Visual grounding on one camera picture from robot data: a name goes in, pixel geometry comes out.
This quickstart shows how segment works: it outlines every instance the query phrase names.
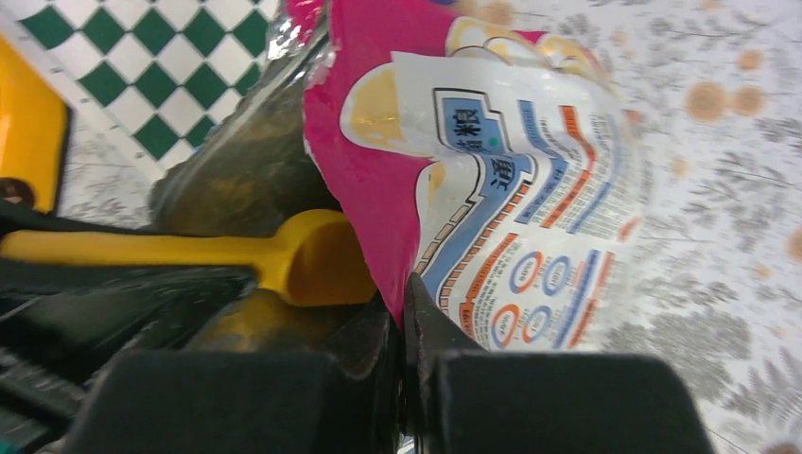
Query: blue circle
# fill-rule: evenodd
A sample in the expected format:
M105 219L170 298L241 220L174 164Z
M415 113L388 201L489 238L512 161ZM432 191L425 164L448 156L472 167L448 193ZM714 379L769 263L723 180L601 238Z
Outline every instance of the blue circle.
M531 323L534 320L534 318L539 314L543 314L543 316L545 317L545 320L543 321L543 326L540 328L540 331L534 334L534 336L529 337L529 333L527 333L527 328L529 327L529 323ZM548 306L540 306L537 307L532 312L530 312L529 315L527 315L526 320L524 320L523 327L521 329L523 334L522 338L524 342L532 343L534 341L537 341L537 339L543 336L543 334L549 328L550 322L551 322L551 309Z
M532 276L527 278L527 281L524 282L524 286L520 286L519 287L515 283L515 278L516 278L516 276L518 274L518 269L521 267L521 265L527 263L530 259L533 259L533 258L536 259L537 258L537 254L538 254L537 251L535 251L533 253L527 253L526 255L521 257L521 259L518 260L518 263L516 263L515 266L513 267L513 271L510 273L510 291L512 293L518 294L518 293L520 293L520 292L522 292L524 290L523 288L525 286L531 286L532 285L532 281L534 281L534 279L536 277L535 274L537 274L537 268L535 268L535 267L532 267ZM535 260L532 263L534 265L536 265L537 264L537 260Z
M500 321L499 317L501 317L502 315L506 315L508 313L512 317L509 326L510 331L507 333L507 336L505 336L504 339L499 339L496 323ZM493 338L493 343L496 344L496 347L504 348L506 344L510 341L510 339L513 336L513 333L515 332L515 325L518 323L519 318L520 318L520 312L518 306L516 305L506 305L502 307L499 312L496 313L496 315L493 317L493 324L490 327L490 335Z
M551 272L554 271L554 267L561 263L566 266L566 271L563 272L563 279L555 284L554 287L552 287L551 283L549 282L549 277L551 276ZM568 281L568 270L570 269L571 261L568 259L568 257L560 255L552 260L551 263L549 263L549 267L546 268L546 272L543 273L543 292L546 293L547 296L554 296L557 294L557 292L562 290Z

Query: yellow spoon handle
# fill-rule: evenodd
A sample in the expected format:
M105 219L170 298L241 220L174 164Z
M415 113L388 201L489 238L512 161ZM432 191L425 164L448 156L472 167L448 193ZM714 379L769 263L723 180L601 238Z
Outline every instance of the yellow spoon handle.
M283 286L290 255L291 251L272 238L18 231L0 240L0 256L49 265L250 266L259 274L260 287L276 290Z

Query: orange dot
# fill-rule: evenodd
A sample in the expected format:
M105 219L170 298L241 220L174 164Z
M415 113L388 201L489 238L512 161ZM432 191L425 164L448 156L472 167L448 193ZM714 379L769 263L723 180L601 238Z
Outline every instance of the orange dot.
M802 449L793 443L783 443L764 449L761 454L802 454Z
M719 83L698 82L685 96L685 109L691 118L712 123L724 115L726 92Z
M802 227L796 229L788 238L788 255L797 262L802 262Z
M501 0L481 7L476 14L482 21L500 26L510 25L513 22L513 15L513 6Z
M618 28L615 32L613 32L614 45L622 47L623 45L627 44L627 41L629 41L629 36L627 35L626 31Z
M713 12L722 7L721 0L702 0L702 9L705 11Z
M627 115L627 118L629 118L629 121L632 122L633 125L640 124L640 112L625 110L624 113Z
M765 265L757 265L755 267L755 275L759 279L766 280L766 279L770 279L772 277L772 275L774 275L774 272L772 271L771 268L769 268L769 267L767 267Z
M682 156L674 158L673 161L671 161L671 174L676 179L681 180L688 176L688 169L688 161L686 161Z
M782 326L772 326L770 331L772 332L772 335L778 339L785 339L785 335L787 334L785 328Z
M476 14L476 0L457 0L457 3L451 6L459 14L472 16Z
M763 64L763 53L757 49L743 51L738 58L738 66L744 71L753 71Z
M733 95L732 112L743 116L755 116L763 110L766 96L760 87L746 86Z

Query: yellow object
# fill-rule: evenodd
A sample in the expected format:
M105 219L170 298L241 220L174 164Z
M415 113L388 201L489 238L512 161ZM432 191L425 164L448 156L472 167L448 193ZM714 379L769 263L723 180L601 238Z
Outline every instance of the yellow object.
M551 59L552 65L563 71L598 83L610 90L609 80L596 57L569 38L548 34L537 46Z
M0 240L0 257L73 266L249 266L260 288L297 306L366 303L375 292L353 227L329 210L295 215L273 238L18 231Z
M349 139L364 147L398 151L407 142L395 87L395 70L387 63L372 69L354 84L343 106Z
M354 305L290 306L278 294L259 289L238 311L201 334L196 349L252 352L315 346L361 309Z
M67 121L61 99L0 38L0 199L56 208Z

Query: gray leaf pattern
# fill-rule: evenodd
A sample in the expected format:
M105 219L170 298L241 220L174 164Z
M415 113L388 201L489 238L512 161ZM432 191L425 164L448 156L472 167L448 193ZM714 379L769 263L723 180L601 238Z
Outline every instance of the gray leaf pattern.
M571 14L557 27L557 33L566 35L582 43L585 47L596 48L601 28L588 21L587 14Z
M802 122L796 118L758 118L755 127L763 139L774 144L788 143L790 151L802 158Z
M733 382L724 362L750 355L744 319L706 308L688 315L663 313L651 326L624 323L608 334L604 349L645 353L668 360L699 399L716 401Z
M659 307L713 306L736 300L735 292L724 282L703 284L690 273L641 280L635 291L655 299Z
M789 311L802 311L802 298L783 286L761 285L755 289L755 297L762 302L781 303Z
M779 363L764 360L762 370L749 369L749 382L727 397L724 407L765 427L802 434L802 360L780 348Z
M726 151L716 159L712 178L702 179L689 191L698 198L687 201L682 211L707 228L719 216L729 218L740 238L739 248L751 253L770 224L786 215L785 200L791 189L779 170L758 165L751 154Z
M148 223L150 182L82 118L74 122L60 216L138 228Z

